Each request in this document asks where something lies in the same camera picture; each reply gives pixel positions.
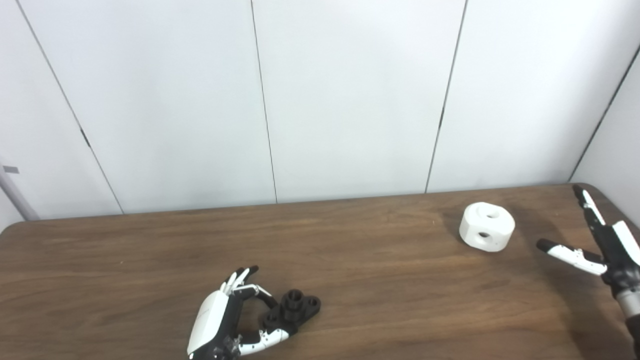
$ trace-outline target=black fingertip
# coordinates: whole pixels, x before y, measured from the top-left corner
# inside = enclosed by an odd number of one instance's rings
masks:
[[[253,265],[249,268],[249,274],[247,274],[247,276],[251,276],[255,273],[258,272],[258,270],[260,270],[260,268],[258,267],[258,265]]]
[[[267,304],[268,308],[270,309],[273,309],[274,307],[278,306],[278,302],[276,301],[276,299],[263,293],[262,291],[260,291],[258,295],[256,295],[255,297],[257,297],[259,300]]]
[[[584,259],[587,261],[590,261],[592,263],[604,264],[604,260],[602,259],[602,256],[595,254],[591,251],[583,250],[582,255],[584,256]]]
[[[241,331],[240,332],[240,344],[257,344],[260,342],[260,332],[254,331]]]
[[[536,243],[536,247],[544,252],[549,252],[553,247],[558,246],[560,244],[553,242],[548,239],[540,239]]]
[[[577,184],[573,185],[572,188],[573,188],[573,194],[575,194],[575,197],[578,198],[580,206],[582,206],[586,202],[584,200],[584,189]]]
[[[236,277],[240,276],[240,274],[241,274],[243,271],[244,271],[244,268],[239,268],[238,270],[236,270]],[[228,277],[225,279],[225,282],[227,282],[227,283],[228,283],[228,282],[229,282],[229,279],[231,279],[231,276],[228,276]]]

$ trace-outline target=white robotic hand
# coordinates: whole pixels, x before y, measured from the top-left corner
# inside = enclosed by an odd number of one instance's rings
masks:
[[[605,223],[587,190],[574,185],[573,192],[602,255],[547,239],[538,240],[537,246],[557,259],[599,275],[611,287],[611,295],[625,315],[636,357],[640,359],[640,247],[624,221]]]
[[[300,290],[290,290],[278,302],[261,286],[244,282],[258,271],[257,266],[240,268],[211,293],[200,306],[191,331],[187,354],[192,360],[233,360],[286,340],[298,327],[320,310],[317,297],[304,297]],[[238,334],[243,302],[252,297],[262,300],[269,312],[262,329]]]

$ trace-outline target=hinge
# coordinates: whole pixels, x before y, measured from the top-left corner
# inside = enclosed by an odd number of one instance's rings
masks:
[[[86,145],[91,147],[91,144],[89,143],[89,139],[86,138],[86,134],[84,133],[84,130],[82,128],[80,128],[80,132],[82,133],[82,137],[86,141]]]

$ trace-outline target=panel seam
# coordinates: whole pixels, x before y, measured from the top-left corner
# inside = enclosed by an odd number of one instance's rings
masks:
[[[438,131],[436,132],[436,140],[433,143],[433,152],[431,153],[431,163],[429,164],[429,172],[427,173],[427,183],[424,185],[424,193],[427,193],[429,189],[429,181],[431,180],[431,171],[433,170],[433,162],[436,158],[436,150],[438,149],[438,140],[440,139],[440,130],[442,128],[442,121],[444,119],[444,111],[447,106],[447,99],[449,98],[449,88],[451,87],[451,78],[453,77],[453,68],[456,64],[456,57],[458,55],[458,46],[460,46],[460,37],[462,36],[462,25],[465,23],[465,15],[467,14],[467,3],[465,0],[465,6],[462,9],[462,17],[460,18],[460,28],[458,30],[458,38],[456,39],[456,48],[453,51],[453,59],[451,61],[451,68],[449,69],[449,79],[447,80],[447,89],[444,93],[444,101],[442,102],[442,111],[440,112],[440,121],[438,122]]]
[[[260,49],[258,47],[258,31],[255,27],[255,14],[253,12],[253,0],[249,0],[251,4],[251,20],[253,22],[253,37],[255,39],[255,54],[258,58],[258,73],[260,74],[260,92],[262,93],[262,109],[264,111],[264,124],[267,129],[267,143],[269,145],[269,160],[271,161],[271,179],[273,180],[273,194],[278,204],[278,190],[276,187],[276,173],[273,168],[273,151],[271,151],[271,136],[269,133],[269,120],[267,119],[267,102],[264,97],[264,82],[262,80],[262,62],[260,61]]]
[[[596,133],[600,129],[600,125],[602,125],[602,122],[604,121],[604,118],[607,116],[607,114],[609,112],[609,109],[611,109],[611,105],[616,100],[616,97],[618,96],[618,92],[620,91],[620,88],[622,87],[622,84],[625,82],[625,79],[627,78],[627,75],[629,74],[629,71],[631,70],[631,67],[634,65],[634,62],[636,62],[636,58],[638,57],[638,53],[640,53],[640,45],[636,49],[636,53],[631,58],[631,62],[629,63],[629,66],[627,67],[627,70],[625,71],[624,75],[622,75],[622,78],[620,79],[620,82],[618,83],[618,87],[616,87],[616,91],[613,92],[613,96],[611,97],[611,100],[609,101],[607,107],[605,108],[604,112],[602,113],[602,116],[600,117],[600,120],[598,121],[598,124],[596,125],[595,129],[593,130],[593,133],[591,134],[591,137],[589,138],[589,141],[587,142],[587,145],[584,147],[584,150],[582,150],[582,154],[580,154],[580,158],[578,159],[578,162],[576,162],[575,167],[573,168],[573,171],[571,172],[571,175],[569,176],[569,179],[567,179],[567,183],[571,182],[571,180],[573,179],[573,177],[575,175],[575,172],[578,171],[578,167],[580,166],[580,163],[582,163],[582,160],[584,159],[584,155],[587,153],[587,150],[589,150],[589,146],[591,146],[591,142],[593,141],[593,139],[596,136]]]
[[[116,204],[118,204],[118,207],[120,208],[120,212],[124,214],[124,211],[122,210],[122,205],[120,205],[120,201],[118,200],[118,197],[116,196],[116,193],[113,191],[113,187],[111,186],[111,183],[109,182],[109,179],[107,178],[107,175],[104,172],[104,169],[102,168],[102,165],[100,164],[100,161],[98,160],[98,157],[95,155],[95,151],[93,151],[93,147],[91,147],[91,145],[89,145],[87,137],[84,133],[84,129],[82,127],[82,125],[80,124],[80,121],[78,120],[78,117],[76,116],[76,112],[73,109],[73,106],[71,106],[71,102],[69,101],[69,98],[67,97],[67,93],[65,92],[65,90],[62,88],[62,84],[60,83],[60,80],[58,79],[58,76],[56,75],[56,72],[53,70],[53,66],[51,66],[51,62],[49,61],[49,57],[47,56],[47,54],[44,51],[44,48],[42,47],[42,44],[40,43],[40,40],[38,39],[38,36],[36,35],[33,26],[31,25],[31,22],[29,21],[29,18],[27,17],[27,14],[24,12],[24,9],[22,8],[22,4],[20,4],[20,0],[15,0],[15,3],[18,5],[18,8],[20,9],[20,13],[22,14],[22,17],[24,18],[24,21],[27,23],[27,26],[29,26],[29,30],[31,32],[31,35],[33,36],[34,40],[36,41],[36,44],[38,44],[38,48],[40,49],[40,53],[42,53],[42,56],[44,57],[44,60],[47,62],[47,66],[49,67],[49,70],[51,71],[51,74],[53,75],[53,78],[56,80],[56,84],[58,84],[58,88],[60,89],[60,92],[62,93],[62,96],[65,99],[65,102],[67,103],[67,106],[69,107],[69,110],[71,111],[72,116],[74,117],[74,120],[76,121],[76,125],[78,126],[81,134],[84,136],[84,139],[87,141],[87,145],[89,147],[89,150],[91,151],[91,154],[93,155],[93,158],[96,162],[96,164],[98,164],[98,168],[100,169],[100,172],[102,173],[102,176],[104,177],[105,182],[107,182],[107,186],[109,187],[109,190],[111,191],[111,194],[113,195],[114,200],[116,200]]]

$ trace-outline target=white plastic object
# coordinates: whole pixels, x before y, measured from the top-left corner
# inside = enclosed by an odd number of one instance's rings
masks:
[[[593,275],[602,275],[607,271],[607,265],[594,263],[585,259],[582,249],[572,250],[562,244],[558,244],[549,249],[549,251],[547,251],[547,254]]]
[[[622,247],[625,248],[627,254],[637,265],[640,265],[640,248],[638,247],[638,242],[636,238],[629,230],[629,226],[627,223],[620,220],[613,224],[613,229],[616,231],[616,235],[618,235],[618,239],[622,243]]]
[[[496,252],[507,246],[515,227],[515,220],[503,207],[475,202],[465,209],[460,236],[472,247]]]
[[[227,308],[227,302],[229,302],[229,296],[220,290],[212,292],[204,299],[191,330],[187,354],[193,353],[217,335]]]
[[[272,347],[281,341],[289,338],[289,333],[282,329],[275,329],[269,334],[264,330],[260,330],[260,342],[256,344],[240,344],[240,356],[253,354],[262,351],[268,347]]]

